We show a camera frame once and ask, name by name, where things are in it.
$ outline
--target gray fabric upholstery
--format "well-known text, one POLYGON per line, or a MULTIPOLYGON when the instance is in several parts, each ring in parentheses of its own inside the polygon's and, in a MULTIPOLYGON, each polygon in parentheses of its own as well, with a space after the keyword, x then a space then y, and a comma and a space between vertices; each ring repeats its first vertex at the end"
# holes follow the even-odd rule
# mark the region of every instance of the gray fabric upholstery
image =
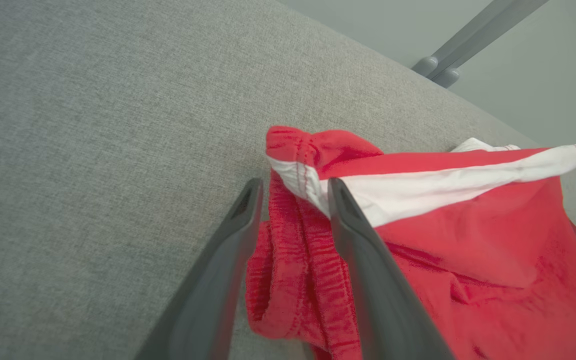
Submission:
MULTIPOLYGON (((535 144, 272 0, 0 0, 0 359, 126 359, 271 125, 535 144)), ((232 359, 294 359, 242 301, 232 359)))

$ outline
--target gray couch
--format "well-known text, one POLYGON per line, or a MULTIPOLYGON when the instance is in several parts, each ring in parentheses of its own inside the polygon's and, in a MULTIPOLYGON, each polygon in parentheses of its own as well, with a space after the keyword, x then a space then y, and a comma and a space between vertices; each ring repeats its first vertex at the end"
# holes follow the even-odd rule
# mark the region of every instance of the gray couch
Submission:
MULTIPOLYGON (((535 146, 273 0, 0 0, 0 359, 130 358, 271 125, 535 146)), ((300 351, 240 301, 232 359, 300 351)))

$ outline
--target gray wall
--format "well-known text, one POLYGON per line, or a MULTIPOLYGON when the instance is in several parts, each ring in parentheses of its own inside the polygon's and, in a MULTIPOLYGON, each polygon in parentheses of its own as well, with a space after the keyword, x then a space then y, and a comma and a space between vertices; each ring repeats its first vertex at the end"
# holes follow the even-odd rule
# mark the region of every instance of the gray wall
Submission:
POLYGON ((576 142, 576 0, 550 0, 459 70, 451 91, 544 145, 576 142))
POLYGON ((432 55, 491 0, 279 0, 280 3, 412 68, 432 55))

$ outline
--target white trim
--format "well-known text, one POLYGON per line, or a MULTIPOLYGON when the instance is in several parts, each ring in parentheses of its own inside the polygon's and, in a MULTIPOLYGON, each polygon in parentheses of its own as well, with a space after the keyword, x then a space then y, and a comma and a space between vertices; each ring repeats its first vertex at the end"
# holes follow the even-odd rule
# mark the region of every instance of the white trim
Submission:
MULTIPOLYGON (((328 181, 295 161, 268 157, 272 169, 296 196, 330 217, 328 181)), ((512 182, 534 182, 576 169, 576 145, 558 146, 517 161, 439 171, 343 176, 373 227, 470 200, 512 182)))
POLYGON ((457 147, 453 148, 451 153, 464 153, 466 151, 473 150, 485 150, 485 151, 510 151, 510 150, 521 150, 517 145, 506 145, 506 146, 492 146, 480 139, 471 137, 466 141, 460 143, 457 147))

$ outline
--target red fabric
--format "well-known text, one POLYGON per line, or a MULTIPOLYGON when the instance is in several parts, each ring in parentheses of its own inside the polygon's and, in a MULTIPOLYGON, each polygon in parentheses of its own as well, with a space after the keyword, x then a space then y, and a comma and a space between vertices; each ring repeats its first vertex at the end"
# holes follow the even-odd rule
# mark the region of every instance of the red fabric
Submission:
MULTIPOLYGON (((384 154, 340 130, 274 127, 267 135, 270 157, 311 166, 321 180, 500 164, 542 150, 384 154)), ((269 193, 270 221, 247 265, 252 330, 308 342, 318 360, 360 359, 348 269, 329 220, 275 172, 269 193)), ((558 177, 497 187, 376 230, 458 359, 576 360, 576 227, 558 177)))

